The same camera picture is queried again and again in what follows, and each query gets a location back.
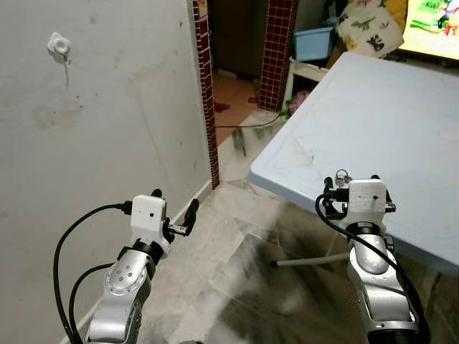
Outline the white folding table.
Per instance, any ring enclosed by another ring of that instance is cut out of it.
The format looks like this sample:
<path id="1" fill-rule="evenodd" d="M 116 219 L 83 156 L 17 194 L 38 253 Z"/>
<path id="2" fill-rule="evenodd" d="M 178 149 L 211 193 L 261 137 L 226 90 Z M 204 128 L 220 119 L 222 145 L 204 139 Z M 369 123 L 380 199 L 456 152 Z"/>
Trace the white folding table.
<path id="1" fill-rule="evenodd" d="M 250 164 L 249 180 L 312 211 L 324 179 L 378 175 L 400 254 L 459 273 L 459 78 L 346 53 Z"/>

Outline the grey metal table leg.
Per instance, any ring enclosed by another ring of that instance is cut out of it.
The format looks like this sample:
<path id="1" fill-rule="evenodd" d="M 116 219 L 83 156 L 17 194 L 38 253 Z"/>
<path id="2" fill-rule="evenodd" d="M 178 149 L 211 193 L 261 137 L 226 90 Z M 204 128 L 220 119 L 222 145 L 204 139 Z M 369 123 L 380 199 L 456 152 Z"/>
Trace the grey metal table leg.
<path id="1" fill-rule="evenodd" d="M 315 257 L 307 259 L 284 259 L 284 261 L 272 261 L 270 262 L 271 267 L 297 267 L 297 266 L 309 266 L 309 265 L 322 265 L 330 264 L 334 262 L 347 261 L 350 254 L 341 253 L 325 257 Z"/>

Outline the pink floral bundle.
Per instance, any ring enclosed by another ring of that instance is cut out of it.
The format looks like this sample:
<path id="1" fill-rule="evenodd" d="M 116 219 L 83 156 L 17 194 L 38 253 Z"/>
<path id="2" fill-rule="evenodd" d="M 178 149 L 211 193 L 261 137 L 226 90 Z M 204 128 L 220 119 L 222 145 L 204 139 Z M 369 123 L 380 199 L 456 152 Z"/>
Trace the pink floral bundle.
<path id="1" fill-rule="evenodd" d="M 299 91 L 296 92 L 292 96 L 292 98 L 288 99 L 288 101 L 286 102 L 286 109 L 288 109 L 288 117 L 291 117 L 291 115 L 294 114 L 294 112 L 301 107 L 303 102 L 306 101 L 310 94 L 311 92 L 309 91 Z"/>

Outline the white shelf stand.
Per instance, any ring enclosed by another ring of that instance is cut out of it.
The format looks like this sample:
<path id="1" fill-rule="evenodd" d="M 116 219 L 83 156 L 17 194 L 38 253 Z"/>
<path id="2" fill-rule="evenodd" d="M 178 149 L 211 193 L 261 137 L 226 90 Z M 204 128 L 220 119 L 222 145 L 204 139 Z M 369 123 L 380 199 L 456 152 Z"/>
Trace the white shelf stand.
<path id="1" fill-rule="evenodd" d="M 288 72 L 286 72 L 284 98 L 281 104 L 280 114 L 286 115 L 287 118 L 292 114 L 292 111 L 289 110 L 289 104 L 295 100 L 293 92 L 295 76 L 301 76 L 315 82 L 320 82 L 324 76 L 327 75 L 327 72 L 328 69 L 325 67 L 319 67 L 307 62 L 299 62 L 291 57 L 288 60 Z"/>

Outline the blue plastic bin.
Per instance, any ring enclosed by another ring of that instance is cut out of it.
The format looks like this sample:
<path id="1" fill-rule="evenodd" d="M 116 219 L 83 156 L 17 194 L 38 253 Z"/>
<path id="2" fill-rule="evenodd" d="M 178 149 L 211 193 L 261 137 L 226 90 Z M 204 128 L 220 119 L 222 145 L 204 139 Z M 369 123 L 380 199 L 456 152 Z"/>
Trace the blue plastic bin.
<path id="1" fill-rule="evenodd" d="M 317 27 L 317 29 L 302 30 L 294 33 L 294 60 L 309 62 L 309 60 L 328 59 L 333 49 L 334 27 Z"/>

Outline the red tiled pillar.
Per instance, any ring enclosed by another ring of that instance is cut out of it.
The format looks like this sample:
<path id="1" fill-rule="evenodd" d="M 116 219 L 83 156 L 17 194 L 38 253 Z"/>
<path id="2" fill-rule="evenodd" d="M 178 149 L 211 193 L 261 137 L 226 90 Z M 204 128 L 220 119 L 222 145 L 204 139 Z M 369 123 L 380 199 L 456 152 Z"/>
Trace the red tiled pillar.
<path id="1" fill-rule="evenodd" d="M 288 78 L 298 0 L 267 0 L 258 106 L 278 111 Z"/>

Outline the white dinosaur print pillow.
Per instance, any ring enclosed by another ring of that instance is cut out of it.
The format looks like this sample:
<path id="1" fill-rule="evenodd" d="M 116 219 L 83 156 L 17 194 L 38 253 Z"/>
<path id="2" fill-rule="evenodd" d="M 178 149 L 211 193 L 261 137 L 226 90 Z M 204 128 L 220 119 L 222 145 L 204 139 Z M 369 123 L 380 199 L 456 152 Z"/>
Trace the white dinosaur print pillow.
<path id="1" fill-rule="evenodd" d="M 404 44 L 409 0 L 348 0 L 336 32 L 348 52 L 383 58 Z"/>

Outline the bright television screen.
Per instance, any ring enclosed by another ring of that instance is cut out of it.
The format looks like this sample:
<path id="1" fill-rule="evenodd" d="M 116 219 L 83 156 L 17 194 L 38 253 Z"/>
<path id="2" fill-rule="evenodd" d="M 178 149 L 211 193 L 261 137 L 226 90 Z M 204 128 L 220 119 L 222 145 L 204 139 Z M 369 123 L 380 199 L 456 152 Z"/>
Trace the bright television screen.
<path id="1" fill-rule="evenodd" d="M 399 47 L 408 52 L 459 59 L 459 0 L 407 0 Z"/>

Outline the red tiled wall edge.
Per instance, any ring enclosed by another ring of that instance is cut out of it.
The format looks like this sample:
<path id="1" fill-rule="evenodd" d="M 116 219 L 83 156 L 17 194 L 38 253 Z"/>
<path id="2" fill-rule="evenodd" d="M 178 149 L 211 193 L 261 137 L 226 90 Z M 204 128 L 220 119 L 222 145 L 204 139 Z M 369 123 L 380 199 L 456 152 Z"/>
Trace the red tiled wall edge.
<path id="1" fill-rule="evenodd" d="M 207 150 L 209 150 L 209 169 L 211 188 L 219 186 L 219 144 L 215 124 L 215 99 L 213 83 L 213 66 L 207 16 L 207 0 L 191 0 L 194 20 L 194 38 L 197 43 L 197 63 L 200 79 L 202 114 L 204 129 L 207 134 Z"/>

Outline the white wall hook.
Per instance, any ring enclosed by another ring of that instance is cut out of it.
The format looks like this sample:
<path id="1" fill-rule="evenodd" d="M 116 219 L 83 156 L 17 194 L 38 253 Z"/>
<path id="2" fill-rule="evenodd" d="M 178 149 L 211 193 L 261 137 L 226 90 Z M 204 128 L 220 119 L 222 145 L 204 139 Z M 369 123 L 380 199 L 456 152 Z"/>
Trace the white wall hook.
<path id="1" fill-rule="evenodd" d="M 49 55 L 56 62 L 62 63 L 62 65 L 68 65 L 71 62 L 72 43 L 65 36 L 62 36 L 62 34 L 53 32 L 49 37 L 47 49 Z"/>

